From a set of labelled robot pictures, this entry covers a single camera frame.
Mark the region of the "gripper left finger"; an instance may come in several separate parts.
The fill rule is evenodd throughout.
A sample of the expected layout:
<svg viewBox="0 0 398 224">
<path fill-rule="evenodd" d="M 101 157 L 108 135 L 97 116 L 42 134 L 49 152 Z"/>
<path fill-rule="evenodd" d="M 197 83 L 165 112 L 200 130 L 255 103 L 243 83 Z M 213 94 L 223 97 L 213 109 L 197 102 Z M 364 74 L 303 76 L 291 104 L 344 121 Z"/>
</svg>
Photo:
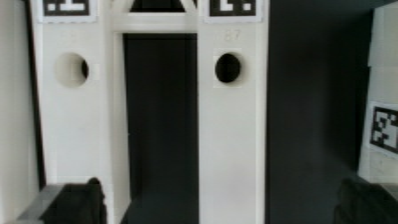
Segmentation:
<svg viewBox="0 0 398 224">
<path fill-rule="evenodd" d="M 14 224 L 106 224 L 101 182 L 47 185 L 14 220 Z"/>
</svg>

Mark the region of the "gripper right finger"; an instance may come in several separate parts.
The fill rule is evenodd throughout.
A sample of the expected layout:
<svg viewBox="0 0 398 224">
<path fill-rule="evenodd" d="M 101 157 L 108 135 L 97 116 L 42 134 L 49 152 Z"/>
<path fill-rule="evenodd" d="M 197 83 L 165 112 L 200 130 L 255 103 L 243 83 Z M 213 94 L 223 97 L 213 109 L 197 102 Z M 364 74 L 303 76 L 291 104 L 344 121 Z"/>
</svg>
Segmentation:
<svg viewBox="0 0 398 224">
<path fill-rule="evenodd" d="M 398 224 L 398 185 L 344 179 L 332 224 Z"/>
</svg>

